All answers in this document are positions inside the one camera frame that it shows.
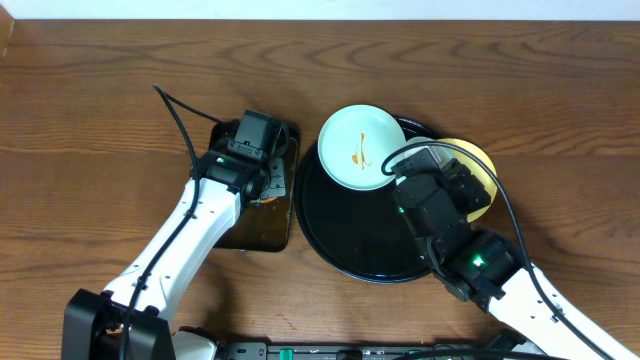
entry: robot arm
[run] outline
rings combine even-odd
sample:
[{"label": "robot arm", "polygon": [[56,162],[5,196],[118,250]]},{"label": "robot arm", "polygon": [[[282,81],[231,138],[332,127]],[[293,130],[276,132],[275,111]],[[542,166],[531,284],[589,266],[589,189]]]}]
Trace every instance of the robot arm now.
[{"label": "robot arm", "polygon": [[[467,214],[490,203],[484,186],[451,156],[438,163],[425,148],[400,161],[394,200],[415,236],[419,256],[461,301],[519,331],[547,355],[601,359],[551,312],[524,266],[523,253],[488,229],[472,229]],[[576,309],[534,267],[544,294],[588,339],[614,359],[637,359]]]},{"label": "robot arm", "polygon": [[[281,168],[272,162],[281,161],[288,144],[287,126],[255,111],[247,110],[239,123],[214,127],[209,150],[196,159],[178,205],[149,245],[101,294],[80,289],[67,305],[62,359],[114,359],[120,343],[128,345],[126,358],[136,360],[213,359],[216,341],[193,329],[171,336],[170,324],[193,276],[244,207],[263,196],[286,194],[284,188],[271,191],[269,169]],[[196,178],[198,203],[185,223]],[[159,252],[163,246],[168,246],[166,251]],[[157,262],[149,268],[152,258]],[[147,268],[151,273],[146,281],[138,281]],[[132,296],[136,286],[141,288],[137,298]],[[133,309],[127,306],[130,302]],[[122,342],[114,332],[129,319],[129,341]]]},{"label": "robot arm", "polygon": [[[564,298],[539,268],[534,268],[534,271],[545,294],[584,335],[614,359],[637,359]],[[502,299],[492,299],[488,312],[527,337],[546,354],[566,359],[601,359],[542,303],[525,269],[518,270],[502,290],[505,295]]]},{"label": "robot arm", "polygon": [[[104,289],[105,292],[111,293],[112,301],[119,304],[129,302],[137,278],[189,209],[193,199],[194,181],[191,179],[186,184],[175,210],[149,245]],[[167,320],[170,325],[187,285],[209,251],[238,220],[240,210],[238,193],[230,192],[228,186],[223,183],[201,179],[199,204],[195,214],[153,268],[140,294],[136,310],[144,311],[151,307],[150,309],[154,309],[152,311],[158,312],[159,318]]]}]

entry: orange sauce stain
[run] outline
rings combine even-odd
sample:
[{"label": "orange sauce stain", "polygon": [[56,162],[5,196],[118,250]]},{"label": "orange sauce stain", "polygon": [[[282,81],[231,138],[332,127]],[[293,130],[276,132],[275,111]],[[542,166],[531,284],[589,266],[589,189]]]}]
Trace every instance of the orange sauce stain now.
[{"label": "orange sauce stain", "polygon": [[351,160],[358,165],[358,145],[356,144],[356,153],[351,155]]},{"label": "orange sauce stain", "polygon": [[[364,166],[371,166],[371,161],[367,163],[367,160],[364,156],[364,133],[360,133],[360,158],[362,159],[362,170],[364,170]],[[354,164],[358,165],[358,144],[356,144],[356,153],[351,155],[351,160]]]}]

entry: white bowl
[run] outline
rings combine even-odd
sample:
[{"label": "white bowl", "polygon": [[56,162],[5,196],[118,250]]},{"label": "white bowl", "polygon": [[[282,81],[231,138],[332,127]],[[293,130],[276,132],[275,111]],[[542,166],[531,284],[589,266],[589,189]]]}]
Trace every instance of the white bowl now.
[{"label": "white bowl", "polygon": [[[382,173],[382,162],[406,144],[398,122],[382,109],[353,105],[325,122],[318,138],[320,163],[338,184],[353,190],[381,188],[393,180]],[[402,158],[389,163],[391,168]]]}]

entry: black tray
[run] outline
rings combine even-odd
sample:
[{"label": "black tray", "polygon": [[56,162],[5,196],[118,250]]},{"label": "black tray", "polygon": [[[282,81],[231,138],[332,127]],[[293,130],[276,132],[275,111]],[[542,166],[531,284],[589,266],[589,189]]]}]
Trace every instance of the black tray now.
[{"label": "black tray", "polygon": [[[417,121],[396,120],[407,140],[441,137]],[[337,184],[322,168],[316,143],[302,160],[294,188],[302,232],[324,260],[357,279],[395,283],[428,275],[391,198],[394,187],[391,182],[374,191],[355,191]]]}]

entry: wooden table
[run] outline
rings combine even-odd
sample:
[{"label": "wooden table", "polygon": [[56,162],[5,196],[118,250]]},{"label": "wooden table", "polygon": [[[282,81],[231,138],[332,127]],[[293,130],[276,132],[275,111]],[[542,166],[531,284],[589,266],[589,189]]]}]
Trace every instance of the wooden table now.
[{"label": "wooden table", "polygon": [[[189,158],[151,85],[223,119],[375,104],[493,158],[534,261],[640,353],[640,26],[549,22],[18,21],[0,66],[0,354],[59,356],[173,209]],[[199,151],[211,124],[185,115]],[[511,236],[498,202],[484,225]],[[484,341],[500,324],[432,277],[354,280],[294,219],[280,253],[215,250],[174,326],[272,341]]]}]

